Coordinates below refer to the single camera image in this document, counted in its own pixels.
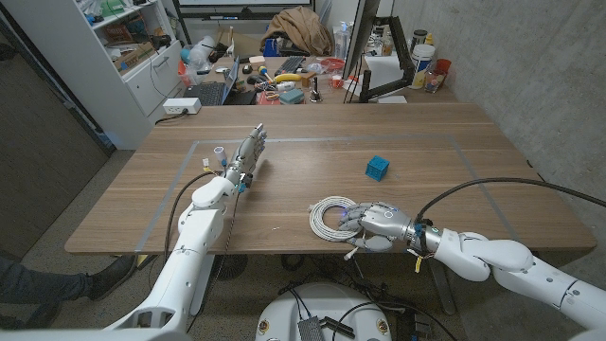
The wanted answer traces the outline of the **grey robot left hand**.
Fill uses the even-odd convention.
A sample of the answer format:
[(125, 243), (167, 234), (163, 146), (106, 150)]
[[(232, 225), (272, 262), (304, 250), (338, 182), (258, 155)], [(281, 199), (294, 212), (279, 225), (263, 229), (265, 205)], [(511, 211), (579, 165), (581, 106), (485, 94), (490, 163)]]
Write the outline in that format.
[(261, 153), (264, 151), (266, 131), (263, 124), (260, 123), (248, 135), (234, 151), (231, 160), (227, 161), (224, 148), (219, 146), (215, 149), (215, 154), (223, 166), (223, 177), (234, 185), (242, 181), (242, 177), (251, 175), (257, 165)]

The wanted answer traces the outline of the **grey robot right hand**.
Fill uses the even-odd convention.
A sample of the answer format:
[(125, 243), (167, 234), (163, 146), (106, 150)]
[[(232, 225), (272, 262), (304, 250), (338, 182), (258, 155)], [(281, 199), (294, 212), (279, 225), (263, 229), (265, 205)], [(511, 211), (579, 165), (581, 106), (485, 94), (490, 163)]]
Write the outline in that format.
[(339, 221), (339, 230), (360, 229), (373, 233), (373, 236), (352, 242), (372, 252), (385, 252), (392, 248), (394, 240), (407, 241), (414, 232), (410, 217), (383, 202), (360, 203), (347, 208), (345, 216)]

